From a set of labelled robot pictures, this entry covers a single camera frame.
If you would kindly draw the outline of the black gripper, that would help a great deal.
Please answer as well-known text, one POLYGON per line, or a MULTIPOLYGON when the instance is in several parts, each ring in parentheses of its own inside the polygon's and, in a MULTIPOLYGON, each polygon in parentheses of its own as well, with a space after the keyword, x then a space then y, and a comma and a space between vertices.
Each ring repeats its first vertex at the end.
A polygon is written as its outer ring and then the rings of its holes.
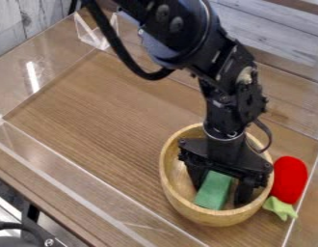
POLYGON ((245 131, 233 138, 211 136, 204 128, 202 131, 203 137, 179 139, 179 159, 187 166, 194 188, 200 188, 210 171, 238 178, 234 205, 246 205, 251 202, 254 189, 267 186, 273 165, 250 146, 245 131))

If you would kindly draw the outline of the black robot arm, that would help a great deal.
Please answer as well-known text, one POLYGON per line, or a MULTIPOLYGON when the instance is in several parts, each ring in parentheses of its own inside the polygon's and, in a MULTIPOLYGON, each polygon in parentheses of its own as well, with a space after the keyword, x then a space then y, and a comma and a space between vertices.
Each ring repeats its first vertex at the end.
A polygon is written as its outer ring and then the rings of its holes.
POLYGON ((152 60, 160 65, 144 71, 128 53, 98 0, 83 0, 98 27, 128 69, 147 80, 162 80, 186 69, 198 79, 206 100, 204 136, 179 140, 195 187, 215 171, 238 179, 234 203, 250 202, 254 189, 267 186, 273 165, 247 141, 251 124, 266 128, 259 116, 267 97, 259 82, 255 57, 226 31, 207 0, 112 0, 138 24, 138 33, 152 60))

